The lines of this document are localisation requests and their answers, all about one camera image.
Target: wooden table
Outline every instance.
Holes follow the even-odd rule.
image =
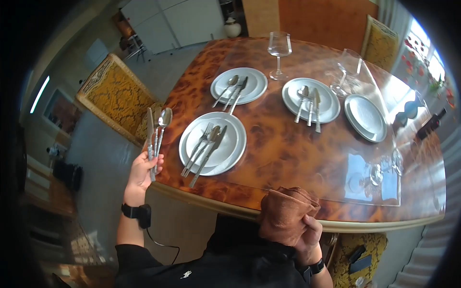
[[[267,44],[267,38],[214,40],[192,61],[165,103],[165,107],[173,110],[174,117],[165,130],[161,153],[166,161],[157,182],[152,184],[155,190],[220,213],[255,219],[267,189],[277,189],[281,184],[301,186],[321,198],[322,208],[316,218],[324,231],[329,232],[387,231],[443,218],[445,173],[435,133],[411,150],[410,164],[404,163],[400,205],[396,200],[375,199],[372,202],[378,206],[351,203],[344,196],[348,157],[360,155],[365,162],[373,163],[389,153],[394,143],[399,145],[413,139],[430,117],[427,109],[420,108],[418,117],[395,133],[389,121],[387,137],[378,144],[366,141],[353,129],[343,106],[338,118],[323,124],[322,133],[318,134],[314,132],[315,125],[308,127],[305,121],[294,123],[295,116],[281,97],[286,81],[271,79],[259,99],[237,106],[234,111],[248,136],[240,161],[221,175],[199,177],[195,187],[189,188],[194,175],[180,176],[183,164],[178,145],[183,131],[198,116],[222,109],[221,105],[211,108],[214,98],[210,85],[218,74],[234,67],[253,67],[268,76],[275,69],[276,58],[267,52]],[[340,51],[297,40],[292,40],[292,47],[293,53],[281,62],[282,70],[289,72],[291,78],[331,81],[325,69]],[[382,95],[383,105],[387,111],[395,111],[409,87],[370,63],[367,67],[379,88],[376,91]]]

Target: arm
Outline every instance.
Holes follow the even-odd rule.
[[[159,155],[157,172],[162,171],[163,154]],[[146,190],[149,187],[149,169],[157,164],[157,159],[148,160],[147,152],[141,153],[131,167],[128,184],[125,188],[123,203],[131,207],[138,207],[145,204]],[[144,247],[144,233],[138,225],[137,219],[130,219],[121,213],[117,228],[117,245],[132,244]]]
[[[319,240],[323,227],[314,217],[305,215],[302,220],[307,225],[307,231],[295,245],[298,264],[301,266],[313,265],[322,259]],[[320,273],[312,276],[311,287],[333,288],[333,281],[326,267]]]

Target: cloth napkin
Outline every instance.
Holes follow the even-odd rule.
[[[256,219],[261,225],[259,236],[292,247],[307,230],[303,216],[313,217],[319,210],[319,199],[300,187],[269,190]]]

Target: floor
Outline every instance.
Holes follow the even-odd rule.
[[[127,65],[160,100],[165,100],[203,46],[174,50],[173,55],[170,52],[146,55],[146,63],[132,58]],[[117,266],[114,245],[120,204],[131,162],[139,153],[138,147],[87,111],[77,124],[67,156],[67,162],[83,167],[82,187],[77,195],[81,225],[97,251],[113,266]],[[199,258],[214,231],[216,213],[153,190],[148,190],[146,202],[152,207],[151,236],[157,242],[181,247],[177,263]],[[389,244],[374,277],[378,287],[387,287],[394,281],[421,239],[422,229],[387,233]],[[170,264],[176,255],[176,249],[155,245],[147,234],[145,243],[146,248],[164,264]]]

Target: hand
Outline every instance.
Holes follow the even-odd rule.
[[[307,230],[295,245],[296,254],[301,265],[313,265],[322,258],[319,240],[323,227],[319,221],[307,214],[302,221],[307,225]]]
[[[126,185],[126,187],[139,187],[143,191],[146,191],[151,183],[149,170],[153,168],[156,164],[158,164],[157,174],[159,174],[163,169],[163,158],[164,155],[159,154],[158,160],[157,158],[154,158],[151,161],[149,161],[147,151],[142,152],[141,155],[139,155],[133,161],[133,165],[131,166],[130,177],[128,178],[128,184]]]

